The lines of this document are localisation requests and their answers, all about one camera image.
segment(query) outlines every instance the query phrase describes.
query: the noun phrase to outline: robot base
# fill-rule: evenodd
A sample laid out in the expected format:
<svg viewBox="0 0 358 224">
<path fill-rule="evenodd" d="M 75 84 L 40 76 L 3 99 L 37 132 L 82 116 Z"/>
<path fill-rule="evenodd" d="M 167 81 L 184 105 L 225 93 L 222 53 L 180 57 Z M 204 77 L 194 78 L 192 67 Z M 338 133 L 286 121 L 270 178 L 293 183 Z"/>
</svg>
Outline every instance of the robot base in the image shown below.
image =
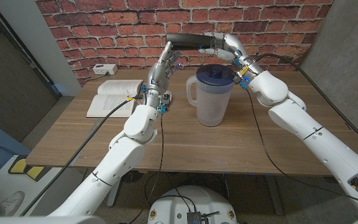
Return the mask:
<svg viewBox="0 0 358 224">
<path fill-rule="evenodd" d="M 206 187 L 188 185 L 178 187 L 178 191 L 181 196 L 191 199 L 196 206 L 196 211 L 201 212 L 201 216 L 204 214 L 210 214 L 219 212 L 217 214 L 208 216 L 208 221 L 201 223 L 212 224 L 237 224 L 236 214 L 231 204 L 221 195 Z M 175 189 L 163 194 L 176 195 L 178 193 Z M 193 203 L 184 198 L 187 204 L 190 206 L 190 210 L 193 213 L 195 207 Z M 187 224 L 188 223 L 188 207 L 180 197 L 164 197 L 156 200 L 149 212 L 148 224 Z"/>
</svg>

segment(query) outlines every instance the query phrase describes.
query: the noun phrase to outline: plastic pitcher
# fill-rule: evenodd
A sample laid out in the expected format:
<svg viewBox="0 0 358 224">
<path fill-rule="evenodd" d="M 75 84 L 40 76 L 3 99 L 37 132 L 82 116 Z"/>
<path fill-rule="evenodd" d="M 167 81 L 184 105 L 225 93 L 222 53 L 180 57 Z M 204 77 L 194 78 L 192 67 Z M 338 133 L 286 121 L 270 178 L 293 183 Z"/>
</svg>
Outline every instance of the plastic pitcher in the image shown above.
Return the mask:
<svg viewBox="0 0 358 224">
<path fill-rule="evenodd" d="M 186 82 L 187 99 L 197 107 L 197 119 L 205 126 L 216 126 L 223 120 L 233 89 L 233 70 L 224 65 L 205 65 Z M 191 84 L 196 83 L 196 99 Z"/>
</svg>

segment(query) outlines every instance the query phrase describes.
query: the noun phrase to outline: power strip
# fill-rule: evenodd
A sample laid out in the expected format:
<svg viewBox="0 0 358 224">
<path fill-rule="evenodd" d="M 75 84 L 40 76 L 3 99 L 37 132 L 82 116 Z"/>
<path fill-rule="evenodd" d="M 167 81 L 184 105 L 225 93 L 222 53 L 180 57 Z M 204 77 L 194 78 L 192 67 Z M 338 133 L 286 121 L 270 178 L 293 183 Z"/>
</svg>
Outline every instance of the power strip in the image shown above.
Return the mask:
<svg viewBox="0 0 358 224">
<path fill-rule="evenodd" d="M 93 71 L 97 75 L 105 75 L 109 73 L 109 75 L 114 75 L 118 70 L 116 64 L 96 64 L 93 67 Z"/>
</svg>

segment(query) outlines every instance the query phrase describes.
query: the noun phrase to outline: red brick wall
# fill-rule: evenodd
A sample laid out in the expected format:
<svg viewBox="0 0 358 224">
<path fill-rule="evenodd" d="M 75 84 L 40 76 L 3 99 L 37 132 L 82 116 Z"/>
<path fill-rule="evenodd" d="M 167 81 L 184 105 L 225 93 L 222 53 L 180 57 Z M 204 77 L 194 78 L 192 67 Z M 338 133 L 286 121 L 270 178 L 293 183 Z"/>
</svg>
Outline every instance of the red brick wall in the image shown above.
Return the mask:
<svg viewBox="0 0 358 224">
<path fill-rule="evenodd" d="M 236 35 L 255 56 L 286 55 L 296 63 L 308 50 L 333 0 L 57 0 L 37 1 L 53 36 L 83 84 L 96 63 L 120 69 L 152 66 L 167 32 Z M 224 63 L 184 51 L 185 69 Z M 293 70 L 275 58 L 260 64 Z"/>
</svg>

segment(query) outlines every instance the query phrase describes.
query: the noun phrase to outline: book page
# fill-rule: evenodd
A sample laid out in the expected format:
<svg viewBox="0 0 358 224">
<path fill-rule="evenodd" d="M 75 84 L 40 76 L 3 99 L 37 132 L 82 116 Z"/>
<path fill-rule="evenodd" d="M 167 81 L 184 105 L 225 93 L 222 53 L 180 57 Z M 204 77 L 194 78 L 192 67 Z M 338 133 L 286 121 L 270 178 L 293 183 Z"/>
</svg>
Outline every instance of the book page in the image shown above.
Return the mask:
<svg viewBox="0 0 358 224">
<path fill-rule="evenodd" d="M 143 80 L 107 80 L 98 88 L 100 95 L 135 96 Z"/>
<path fill-rule="evenodd" d="M 126 96 L 96 95 L 92 100 L 86 117 L 105 117 L 110 111 L 125 100 Z M 133 109 L 134 101 L 132 100 L 110 115 L 110 118 L 128 118 L 132 114 Z"/>
</svg>

